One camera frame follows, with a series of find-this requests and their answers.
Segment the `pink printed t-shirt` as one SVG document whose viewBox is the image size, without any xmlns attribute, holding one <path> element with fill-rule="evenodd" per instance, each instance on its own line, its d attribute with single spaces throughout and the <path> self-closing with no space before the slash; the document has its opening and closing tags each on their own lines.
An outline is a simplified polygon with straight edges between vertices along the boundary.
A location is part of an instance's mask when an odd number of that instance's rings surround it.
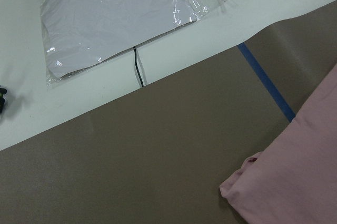
<svg viewBox="0 0 337 224">
<path fill-rule="evenodd" d="M 336 69 L 220 192 L 248 223 L 336 223 Z"/>
</svg>

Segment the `clear plastic bag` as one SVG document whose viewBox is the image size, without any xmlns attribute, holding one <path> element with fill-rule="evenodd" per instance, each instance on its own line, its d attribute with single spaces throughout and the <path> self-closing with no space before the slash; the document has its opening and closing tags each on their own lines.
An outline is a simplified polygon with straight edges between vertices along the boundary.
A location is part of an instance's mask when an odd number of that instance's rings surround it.
<svg viewBox="0 0 337 224">
<path fill-rule="evenodd" d="M 44 0 L 47 84 L 203 19 L 229 0 Z"/>
</svg>

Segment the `black hand tool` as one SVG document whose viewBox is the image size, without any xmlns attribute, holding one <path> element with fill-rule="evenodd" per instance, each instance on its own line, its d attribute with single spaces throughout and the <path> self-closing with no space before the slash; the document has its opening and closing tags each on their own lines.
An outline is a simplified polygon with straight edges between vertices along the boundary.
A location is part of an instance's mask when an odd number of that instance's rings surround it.
<svg viewBox="0 0 337 224">
<path fill-rule="evenodd" d="M 6 93 L 7 93 L 7 89 L 0 87 L 0 113 L 2 113 L 4 105 L 5 105 L 4 95 Z"/>
</svg>

